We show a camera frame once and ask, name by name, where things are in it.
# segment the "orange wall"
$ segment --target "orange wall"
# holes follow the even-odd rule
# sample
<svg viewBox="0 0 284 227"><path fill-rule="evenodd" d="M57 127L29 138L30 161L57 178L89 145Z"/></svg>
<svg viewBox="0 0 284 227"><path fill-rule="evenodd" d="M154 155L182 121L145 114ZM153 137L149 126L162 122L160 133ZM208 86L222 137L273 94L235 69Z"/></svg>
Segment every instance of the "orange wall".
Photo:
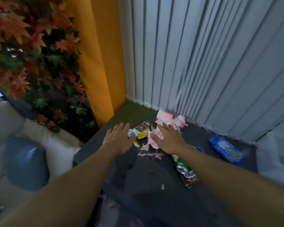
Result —
<svg viewBox="0 0 284 227"><path fill-rule="evenodd" d="M117 0L63 0L79 31L79 75L99 127L126 102Z"/></svg>

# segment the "dark table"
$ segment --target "dark table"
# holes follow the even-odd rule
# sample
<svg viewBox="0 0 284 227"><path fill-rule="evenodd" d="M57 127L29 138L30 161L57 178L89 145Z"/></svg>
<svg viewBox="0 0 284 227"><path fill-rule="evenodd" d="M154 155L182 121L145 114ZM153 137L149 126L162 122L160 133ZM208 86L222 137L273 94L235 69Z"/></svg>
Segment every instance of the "dark table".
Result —
<svg viewBox="0 0 284 227"><path fill-rule="evenodd" d="M154 123L157 111L127 102L74 156L77 165L94 154L102 145L109 128L130 122L134 128L145 120ZM189 125L182 129L187 143L201 146L205 153L221 159L209 144L215 133ZM257 172L255 149L228 140L245 156L243 168ZM108 169L103 191L147 226L241 226L223 205L198 181L186 189L169 155L162 160L137 156L135 146L118 156Z"/></svg>

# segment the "blue packet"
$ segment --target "blue packet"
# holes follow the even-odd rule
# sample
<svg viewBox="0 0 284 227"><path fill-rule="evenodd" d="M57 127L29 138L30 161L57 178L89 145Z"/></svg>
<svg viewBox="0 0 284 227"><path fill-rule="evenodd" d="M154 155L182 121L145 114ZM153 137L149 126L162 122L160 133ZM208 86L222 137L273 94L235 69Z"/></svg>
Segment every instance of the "blue packet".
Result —
<svg viewBox="0 0 284 227"><path fill-rule="evenodd" d="M240 164L243 161L242 153L231 145L224 137L216 135L215 137L209 139L212 147L216 149L225 159L233 164Z"/></svg>

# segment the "person's left hand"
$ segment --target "person's left hand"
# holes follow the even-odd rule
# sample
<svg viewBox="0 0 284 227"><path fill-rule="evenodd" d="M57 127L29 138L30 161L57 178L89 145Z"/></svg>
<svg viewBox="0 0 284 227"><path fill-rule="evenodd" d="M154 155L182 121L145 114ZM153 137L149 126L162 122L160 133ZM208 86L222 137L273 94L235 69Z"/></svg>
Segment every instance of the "person's left hand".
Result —
<svg viewBox="0 0 284 227"><path fill-rule="evenodd" d="M128 138L128 130L130 124L127 123L123 129L124 124L116 125L113 130L109 129L103 140L103 145L109 146L116 151L117 155L127 152L136 139L135 135Z"/></svg>

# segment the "autumn foliage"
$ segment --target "autumn foliage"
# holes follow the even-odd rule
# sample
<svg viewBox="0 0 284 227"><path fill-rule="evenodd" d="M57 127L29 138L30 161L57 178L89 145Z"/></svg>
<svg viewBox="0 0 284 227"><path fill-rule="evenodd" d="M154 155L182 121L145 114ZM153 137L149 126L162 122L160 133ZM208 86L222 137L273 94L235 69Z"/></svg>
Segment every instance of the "autumn foliage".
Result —
<svg viewBox="0 0 284 227"><path fill-rule="evenodd" d="M60 0L0 0L0 86L32 105L37 121L54 132L77 115L87 118L78 75L79 32Z"/></svg>

